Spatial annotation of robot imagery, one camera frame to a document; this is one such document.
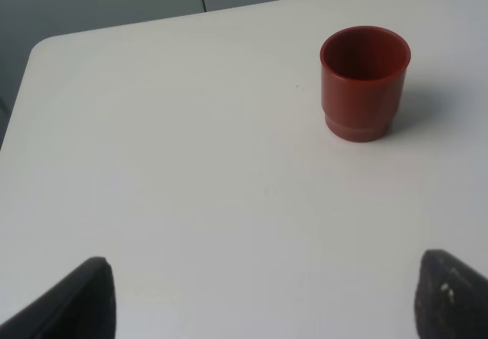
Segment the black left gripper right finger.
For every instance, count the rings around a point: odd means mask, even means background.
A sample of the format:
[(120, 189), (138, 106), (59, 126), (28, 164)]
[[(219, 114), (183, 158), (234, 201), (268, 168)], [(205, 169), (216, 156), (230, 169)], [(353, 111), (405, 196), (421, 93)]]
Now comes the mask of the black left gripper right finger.
[(422, 256), (414, 300), (417, 334), (431, 338), (487, 337), (487, 278), (441, 249)]

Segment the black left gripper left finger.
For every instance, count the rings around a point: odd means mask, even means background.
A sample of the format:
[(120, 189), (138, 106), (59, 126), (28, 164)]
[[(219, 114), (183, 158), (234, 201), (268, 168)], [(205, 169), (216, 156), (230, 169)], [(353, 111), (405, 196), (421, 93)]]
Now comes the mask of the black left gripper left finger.
[(114, 338), (116, 294), (111, 265), (90, 257), (1, 324), (2, 338)]

